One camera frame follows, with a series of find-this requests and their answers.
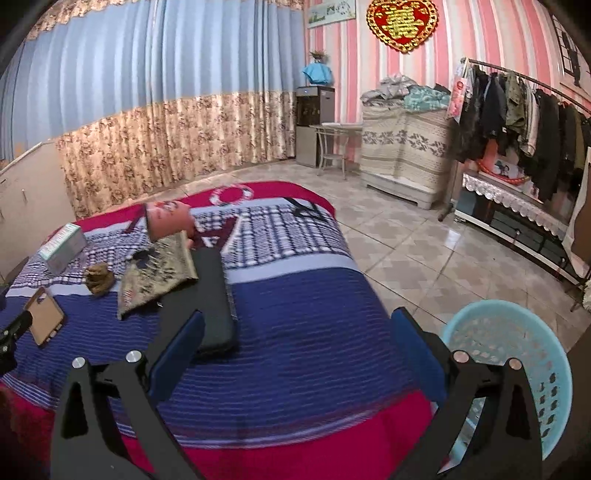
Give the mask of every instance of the black mount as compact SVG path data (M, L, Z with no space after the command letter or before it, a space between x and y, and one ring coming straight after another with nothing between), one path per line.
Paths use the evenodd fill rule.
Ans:
M10 325L0 331L0 377L17 367L17 360L14 358L17 340L32 324L33 315L25 310Z
M466 352L450 352L441 339L423 332L404 312L438 360L448 398L391 480L537 480L542 449L534 400L522 363L476 363ZM114 364L94 367L77 359L64 387L51 444L54 480L204 479L183 453L147 394L147 360L139 352ZM104 380L105 371L108 381ZM121 398L132 427L154 468L153 476L129 460L108 397ZM474 398L485 406L459 465L438 473Z

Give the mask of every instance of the metal screw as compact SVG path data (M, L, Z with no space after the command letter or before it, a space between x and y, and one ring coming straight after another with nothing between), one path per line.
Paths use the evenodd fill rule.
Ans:
M74 360L72 360L72 366L76 369L82 368L85 365L86 365L86 360L84 360L84 357L82 357L82 356L77 356Z
M128 352L127 355L125 355L125 359L130 364L136 364L142 359L142 352L140 352L139 350L132 350Z
M470 355L464 350L457 350L453 352L453 359L459 364L465 364L470 359Z
M521 363L521 360L519 360L517 358L512 358L511 360L509 360L509 366L513 370L521 370L521 367L523 367L523 364Z

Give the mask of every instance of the brown object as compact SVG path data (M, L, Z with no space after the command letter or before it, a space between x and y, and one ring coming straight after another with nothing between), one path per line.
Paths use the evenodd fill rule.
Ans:
M584 262L591 261L591 174L587 175L587 197L574 220L574 241L571 251Z
M84 283L95 297L102 297L115 284L115 276L107 264L101 262L84 271Z
M45 287L39 288L34 293L24 310L28 310L33 315L33 324L29 330L37 345L42 345L53 338L61 328L65 317L64 312Z

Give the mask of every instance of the bed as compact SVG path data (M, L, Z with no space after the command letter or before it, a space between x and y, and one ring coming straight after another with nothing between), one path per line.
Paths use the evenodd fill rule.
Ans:
M211 479L388 477L431 420L431 404L396 348L384 308L357 268L333 206L298 185L267 181L182 199L205 230L239 215L223 254L239 325L239 349L187 369L158 410ZM119 321L116 289L90 295L83 268L107 261L121 275L148 243L145 223L124 233L139 206L81 220L88 246L52 277L30 259L7 294L0 326L43 285L66 323L39 349L27 332L18 367L2 377L12 428L48 463L53 411L72 359L93 364L144 349L157 312ZM134 462L150 470L121 405L112 404Z

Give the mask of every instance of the window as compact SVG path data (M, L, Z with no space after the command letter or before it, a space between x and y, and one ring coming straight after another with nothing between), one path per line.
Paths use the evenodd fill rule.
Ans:
M591 72L589 65L581 55L581 52L574 44L572 38L564 27L552 15L552 23L558 45L560 46L560 55L562 57L562 66L565 80L575 87L584 90L588 95L591 94Z

